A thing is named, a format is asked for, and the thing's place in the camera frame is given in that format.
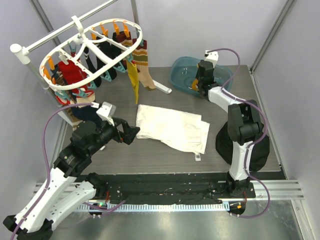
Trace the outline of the yellow sock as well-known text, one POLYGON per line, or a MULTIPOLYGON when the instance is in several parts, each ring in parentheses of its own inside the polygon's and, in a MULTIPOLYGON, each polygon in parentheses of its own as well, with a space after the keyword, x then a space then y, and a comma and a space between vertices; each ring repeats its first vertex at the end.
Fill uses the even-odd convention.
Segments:
POLYGON ((191 89, 192 89, 193 91, 196 91, 196 92, 199 91, 198 82, 199 82, 198 79, 195 79, 195 80, 192 82, 192 84, 191 84, 191 89))
POLYGON ((138 104, 139 101, 139 76, 138 76, 138 70, 134 63, 131 61, 126 61, 127 65, 127 72, 128 77, 130 79, 133 92, 134 92, 134 98, 135 98, 135 104, 138 104))

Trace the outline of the white oval clip hanger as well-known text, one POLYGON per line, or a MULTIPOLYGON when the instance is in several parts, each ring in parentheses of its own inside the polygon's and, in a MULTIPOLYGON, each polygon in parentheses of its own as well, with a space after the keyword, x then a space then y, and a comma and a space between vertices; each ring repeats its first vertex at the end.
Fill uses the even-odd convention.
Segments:
MULTIPOLYGON (((118 28, 118 25, 117 25, 118 23, 122 23, 122 22, 110 23, 110 24, 113 24, 114 29, 115 29, 115 31, 116 31, 117 33, 119 32, 119 28, 118 28)), ((104 26, 107 25, 107 24, 104 24, 104 25, 102 25, 102 26, 96 26, 96 27, 94 27, 93 29, 96 31, 96 28, 97 28, 97 27, 101 27, 101 28, 102 28, 102 27, 104 27, 104 26)), ((124 33, 125 33, 126 35, 128 35, 128 34, 129 34, 128 27, 129 27, 130 25, 124 24, 124 23, 122 23, 122 24, 123 24, 123 27, 124 27, 124 33)), ((103 34, 103 35, 105 35, 106 37, 108 37, 106 30, 103 31, 103 32, 100 33, 100 34, 103 34)), ((118 57, 118 56, 122 53, 122 51, 121 51, 119 48, 117 48, 116 46, 114 46, 114 45, 112 45, 112 44, 110 44, 110 45, 113 47, 114 59, 115 59, 116 57, 118 57)), ((65 45, 65 46, 63 47, 63 49, 67 52, 67 54, 71 55, 71 57, 75 57, 76 54, 79 52, 80 48, 81 48, 81 46, 80 46, 79 44, 76 44, 76 43, 73 42, 73 41, 70 41, 67 45, 65 45)), ((123 58, 123 60, 124 60, 124 59, 128 59, 129 61, 132 61, 132 60, 133 60, 132 54, 133 54, 133 52, 132 52, 129 56, 123 58)), ((97 57, 97 56, 96 56, 90 49, 89 49, 89 57, 90 57, 90 60, 91 60, 92 63, 93 63, 93 66, 96 68, 96 67, 97 67, 97 60, 96 60, 96 57, 97 57)), ((116 70, 116 72, 121 72, 121 73, 126 72, 125 67, 124 67, 124 64, 123 64, 123 60, 121 60, 119 63, 115 64, 114 67, 112 67, 112 68, 114 68, 114 69, 116 70)), ((58 74, 62 74, 62 73, 60 72, 59 68, 58 68, 58 63, 59 63, 60 61, 62 61, 62 60, 61 60, 61 58, 59 57, 59 53, 53 54, 53 55, 49 58, 47 64, 45 65, 45 70, 44 70, 44 73, 49 76, 49 79, 51 80, 51 82, 52 82, 53 84, 56 84, 56 85, 58 85, 58 84, 56 83, 56 78, 58 77, 58 74)), ((84 54, 84 52, 83 52, 83 54, 79 57, 78 62, 79 62, 80 64, 82 64, 85 68, 88 69, 88 66, 87 66, 87 63, 86 63, 86 60, 85 60, 85 54, 84 54)), ((108 70, 105 71, 104 73, 102 73, 99 77, 104 77, 105 80, 107 80, 107 81, 109 81, 109 82, 111 81, 111 77, 110 77, 110 75, 109 75, 109 73, 108 73, 108 70)), ((93 80, 92 82, 87 83, 87 84, 85 84, 85 85, 82 85, 82 86, 80 86, 80 87, 78 87, 78 88, 72 89, 71 91, 72 91, 72 93, 73 93, 74 95, 81 96, 83 93, 85 93, 85 92, 87 91, 87 89, 94 89, 95 87, 96 87, 96 85, 95 85, 94 80, 93 80)))

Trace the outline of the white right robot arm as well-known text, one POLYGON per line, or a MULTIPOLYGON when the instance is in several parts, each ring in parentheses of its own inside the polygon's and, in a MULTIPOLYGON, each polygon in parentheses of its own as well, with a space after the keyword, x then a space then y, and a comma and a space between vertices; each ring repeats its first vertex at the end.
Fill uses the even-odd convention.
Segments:
POLYGON ((214 80, 214 65, 201 60, 197 67, 200 97, 218 105, 227 113, 227 132, 233 142, 232 162, 226 177, 225 193, 236 198, 250 188, 250 161, 256 141, 265 136, 260 119, 261 110, 254 100, 236 97, 214 80))

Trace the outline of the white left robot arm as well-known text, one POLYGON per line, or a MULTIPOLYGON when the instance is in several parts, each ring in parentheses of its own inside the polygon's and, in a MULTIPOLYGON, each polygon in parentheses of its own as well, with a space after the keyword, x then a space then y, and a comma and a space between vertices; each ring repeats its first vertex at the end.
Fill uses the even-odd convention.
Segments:
POLYGON ((121 118, 105 121, 97 127, 93 121, 80 123, 72 133, 70 144, 58 155, 47 180, 26 207, 8 215, 3 225, 17 240, 48 240, 57 226, 79 205, 95 198, 102 199, 108 184, 97 173, 88 174, 80 185, 60 199, 62 193, 92 163, 92 156, 114 140, 130 145, 140 131, 121 118))

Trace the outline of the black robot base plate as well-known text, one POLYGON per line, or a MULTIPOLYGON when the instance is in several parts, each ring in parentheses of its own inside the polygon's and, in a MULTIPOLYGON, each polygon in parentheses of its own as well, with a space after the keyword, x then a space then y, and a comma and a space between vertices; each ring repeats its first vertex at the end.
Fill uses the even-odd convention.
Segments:
POLYGON ((95 200, 126 205, 220 204, 223 199, 253 200, 265 184, 233 183, 226 173, 100 174, 104 187, 95 200))

